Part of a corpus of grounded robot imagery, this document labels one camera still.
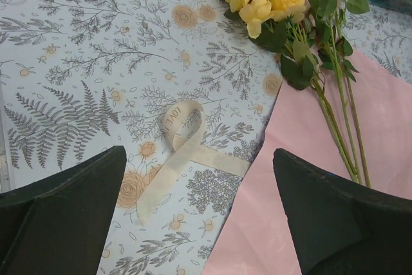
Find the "pink tissue paper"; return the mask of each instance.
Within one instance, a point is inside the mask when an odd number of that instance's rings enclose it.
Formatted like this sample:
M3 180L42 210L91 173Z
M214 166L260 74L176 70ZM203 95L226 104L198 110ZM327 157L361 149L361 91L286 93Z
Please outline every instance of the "pink tissue paper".
M350 61L360 71L353 92L372 188L411 200L412 86L361 52L354 51ZM339 93L330 77L326 89L343 125ZM277 148L349 178L313 91L296 91L284 82L263 148L240 185L203 275L301 274L273 172Z

